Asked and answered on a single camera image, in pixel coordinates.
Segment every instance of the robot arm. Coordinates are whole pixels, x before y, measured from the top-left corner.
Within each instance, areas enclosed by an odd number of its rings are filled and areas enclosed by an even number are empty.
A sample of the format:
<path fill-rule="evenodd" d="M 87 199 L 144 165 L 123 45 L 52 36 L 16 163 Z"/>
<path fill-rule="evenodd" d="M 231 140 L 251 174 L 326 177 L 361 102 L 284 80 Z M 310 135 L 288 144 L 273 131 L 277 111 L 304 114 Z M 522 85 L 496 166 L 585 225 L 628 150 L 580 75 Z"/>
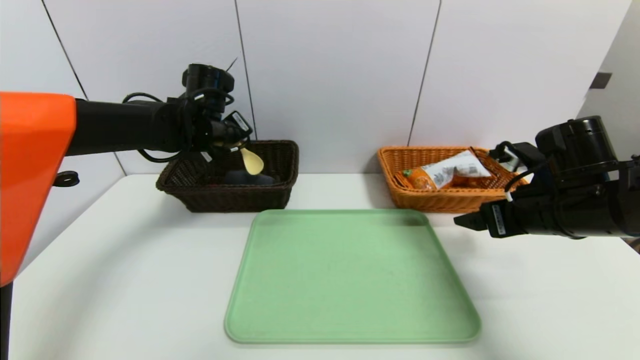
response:
<path fill-rule="evenodd" d="M 520 234 L 640 236 L 640 157 L 618 161 L 600 117 L 569 120 L 540 131 L 529 143 L 502 143 L 490 155 L 516 160 L 534 174 L 506 200 L 456 217 L 456 224 L 489 230 L 494 238 Z M 609 173 L 617 172 L 617 179 Z"/>
<path fill-rule="evenodd" d="M 135 93 L 124 103 L 67 95 L 0 93 L 2 227 L 0 286 L 15 278 L 64 156 L 138 150 L 167 162 L 190 152 L 236 151 L 252 129 L 238 112 L 222 118 L 234 78 L 224 70 L 191 64 L 182 75 L 185 92 L 166 102 Z M 131 100 L 146 96 L 152 101 Z M 156 159 L 146 150 L 176 152 Z"/>

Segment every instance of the table surface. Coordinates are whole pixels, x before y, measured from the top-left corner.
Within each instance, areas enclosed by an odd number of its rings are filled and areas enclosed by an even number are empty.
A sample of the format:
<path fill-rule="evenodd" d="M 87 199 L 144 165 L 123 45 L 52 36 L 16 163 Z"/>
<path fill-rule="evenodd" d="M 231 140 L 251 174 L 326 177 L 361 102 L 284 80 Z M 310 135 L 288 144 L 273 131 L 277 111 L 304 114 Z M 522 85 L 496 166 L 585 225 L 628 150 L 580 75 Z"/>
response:
<path fill-rule="evenodd" d="M 618 238 L 493 239 L 427 214 L 483 321 L 464 345 L 240 345 L 223 329 L 255 213 L 118 182 L 14 283 L 10 359 L 640 359 L 640 256 Z M 301 174 L 288 209 L 393 208 L 381 175 Z"/>

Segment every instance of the plastic spoon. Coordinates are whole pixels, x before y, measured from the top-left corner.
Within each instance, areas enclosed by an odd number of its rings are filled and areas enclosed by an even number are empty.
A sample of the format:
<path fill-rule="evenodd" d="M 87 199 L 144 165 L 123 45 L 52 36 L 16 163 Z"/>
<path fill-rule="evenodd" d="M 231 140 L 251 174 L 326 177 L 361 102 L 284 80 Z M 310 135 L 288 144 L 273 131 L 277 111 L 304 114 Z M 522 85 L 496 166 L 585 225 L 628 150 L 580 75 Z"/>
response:
<path fill-rule="evenodd" d="M 257 156 L 254 152 L 245 148 L 240 149 L 240 153 L 242 154 L 244 167 L 249 174 L 257 175 L 262 172 L 264 161 L 260 159 L 260 156 Z"/>

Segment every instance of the wicker basket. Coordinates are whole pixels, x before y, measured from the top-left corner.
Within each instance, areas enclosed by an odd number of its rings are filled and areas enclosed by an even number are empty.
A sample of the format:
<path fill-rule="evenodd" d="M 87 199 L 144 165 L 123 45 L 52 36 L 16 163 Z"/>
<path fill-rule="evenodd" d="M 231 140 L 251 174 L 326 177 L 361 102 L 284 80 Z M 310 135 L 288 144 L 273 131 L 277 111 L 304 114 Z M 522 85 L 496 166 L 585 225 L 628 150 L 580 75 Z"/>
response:
<path fill-rule="evenodd" d="M 229 170 L 242 170 L 240 152 L 210 163 L 200 154 L 169 163 L 160 174 L 158 190 L 178 198 L 194 213 L 260 212 L 284 209 L 298 178 L 298 145 L 293 141 L 256 141 L 247 145 L 264 160 L 262 174 L 274 177 L 274 185 L 227 185 Z"/>
<path fill-rule="evenodd" d="M 378 159 L 385 173 L 391 198 L 398 208 L 416 209 L 430 213 L 470 213 L 483 202 L 504 199 L 504 187 L 515 174 L 491 159 L 486 149 L 473 149 L 484 167 L 495 176 L 482 177 L 478 188 L 448 188 L 416 190 L 394 178 L 399 170 L 411 169 L 450 158 L 469 147 L 383 147 Z M 520 180 L 516 185 L 526 184 Z"/>

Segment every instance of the white wall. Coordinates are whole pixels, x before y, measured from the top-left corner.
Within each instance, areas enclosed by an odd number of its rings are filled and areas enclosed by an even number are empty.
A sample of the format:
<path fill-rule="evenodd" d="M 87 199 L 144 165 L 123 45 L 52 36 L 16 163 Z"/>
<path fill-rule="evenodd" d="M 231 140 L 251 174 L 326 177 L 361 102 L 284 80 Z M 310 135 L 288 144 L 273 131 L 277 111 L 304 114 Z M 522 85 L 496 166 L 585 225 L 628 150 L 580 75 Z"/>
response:
<path fill-rule="evenodd" d="M 578 114 L 600 115 L 620 160 L 640 154 L 640 0 L 633 0 L 602 72 L 611 72 L 604 89 L 592 89 Z"/>
<path fill-rule="evenodd" d="M 252 117 L 249 84 L 259 139 L 296 140 L 302 172 L 362 172 L 410 133 L 493 147 L 574 117 L 629 2 L 443 0 L 428 63 L 438 0 L 47 5 L 89 99 L 177 95 L 187 64 L 238 56 L 229 110 Z M 164 166 L 118 156 L 129 174 Z"/>
<path fill-rule="evenodd" d="M 438 0 L 238 0 L 258 137 L 300 172 L 372 172 L 406 145 Z"/>
<path fill-rule="evenodd" d="M 0 91 L 83 96 L 39 0 L 2 0 L 0 24 Z M 78 172 L 80 183 L 51 189 L 22 268 L 124 176 L 113 153 L 67 157 L 65 170 Z"/>
<path fill-rule="evenodd" d="M 190 63 L 227 68 L 237 110 L 252 121 L 234 0 L 47 0 L 69 59 L 92 101 L 120 102 L 129 93 L 160 99 L 184 92 Z M 166 157 L 166 153 L 151 152 Z M 127 174 L 158 173 L 135 151 L 119 152 Z"/>
<path fill-rule="evenodd" d="M 445 0 L 411 145 L 533 142 L 574 118 L 629 1 Z"/>

